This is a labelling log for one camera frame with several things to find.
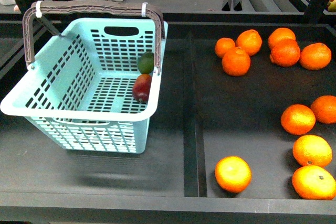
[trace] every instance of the shopping basket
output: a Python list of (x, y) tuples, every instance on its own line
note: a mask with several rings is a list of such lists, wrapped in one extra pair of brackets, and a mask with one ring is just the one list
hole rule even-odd
[[(44, 15), (97, 12), (139, 18), (79, 18), (59, 33)], [(54, 35), (36, 55), (34, 18)], [(1, 111), (24, 116), (65, 149), (142, 153), (159, 99), (167, 34), (161, 12), (147, 3), (36, 2), (23, 26), (28, 71)], [(155, 67), (149, 100), (140, 103), (132, 87), (145, 51), (154, 52)]]

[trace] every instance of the brown basket handle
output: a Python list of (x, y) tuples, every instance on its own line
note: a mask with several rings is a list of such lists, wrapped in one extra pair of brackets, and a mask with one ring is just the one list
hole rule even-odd
[[(147, 3), (130, 4), (104, 0), (42, 1), (33, 3), (23, 17), (25, 59), (27, 66), (35, 61), (33, 40), (34, 18), (39, 16), (39, 14), (73, 13), (109, 13), (112, 15), (142, 16), (152, 19), (155, 23), (154, 65), (158, 68), (158, 74), (160, 74), (161, 39), (165, 38), (162, 13), (155, 6)], [(40, 16), (39, 20), (53, 35), (59, 35), (58, 30), (44, 16)]]

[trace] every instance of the orange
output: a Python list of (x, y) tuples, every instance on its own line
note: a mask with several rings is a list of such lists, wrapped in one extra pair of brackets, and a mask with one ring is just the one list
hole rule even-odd
[(323, 43), (310, 44), (301, 52), (300, 64), (308, 70), (320, 70), (330, 61), (331, 50)]
[(273, 49), (273, 47), (282, 41), (283, 39), (293, 39), (296, 40), (294, 32), (287, 27), (280, 27), (275, 29), (273, 33), (268, 37), (268, 47)]
[(259, 52), (262, 43), (261, 36), (253, 29), (242, 32), (236, 40), (236, 46), (243, 48), (250, 56)]
[(283, 39), (272, 49), (271, 62), (281, 67), (291, 67), (300, 59), (300, 47), (293, 39)]
[(304, 135), (294, 142), (293, 156), (302, 166), (317, 165), (325, 167), (332, 160), (332, 149), (322, 137)]
[(215, 45), (215, 53), (218, 57), (222, 59), (224, 54), (236, 46), (233, 39), (230, 38), (221, 38), (217, 41)]
[(295, 191), (303, 199), (332, 200), (336, 196), (336, 181), (324, 168), (317, 165), (303, 166), (292, 177)]
[(293, 135), (309, 132), (315, 125), (314, 113), (305, 105), (294, 104), (285, 109), (281, 116), (281, 125)]
[(240, 193), (252, 180), (252, 171), (241, 157), (229, 156), (221, 159), (215, 168), (219, 186), (231, 193)]
[(234, 47), (224, 54), (222, 66), (229, 76), (243, 76), (251, 66), (251, 59), (244, 49)]
[(310, 106), (316, 120), (320, 123), (336, 123), (336, 97), (323, 95), (318, 97)]

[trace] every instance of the light blue plastic basket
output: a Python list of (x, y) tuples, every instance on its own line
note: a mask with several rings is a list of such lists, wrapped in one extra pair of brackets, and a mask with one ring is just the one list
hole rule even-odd
[[(116, 36), (107, 27), (132, 27), (139, 33)], [(161, 74), (153, 74), (147, 104), (133, 98), (132, 87), (140, 75), (138, 58), (154, 47), (150, 19), (77, 19), (36, 54), (1, 110), (25, 116), (62, 148), (142, 153)], [(162, 39), (161, 67), (164, 49)]]

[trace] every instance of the pear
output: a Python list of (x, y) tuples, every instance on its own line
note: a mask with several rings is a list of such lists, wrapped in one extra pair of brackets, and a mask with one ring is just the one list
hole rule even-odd
[(336, 0), (330, 3), (330, 5), (328, 6), (328, 11), (331, 13), (336, 12)]

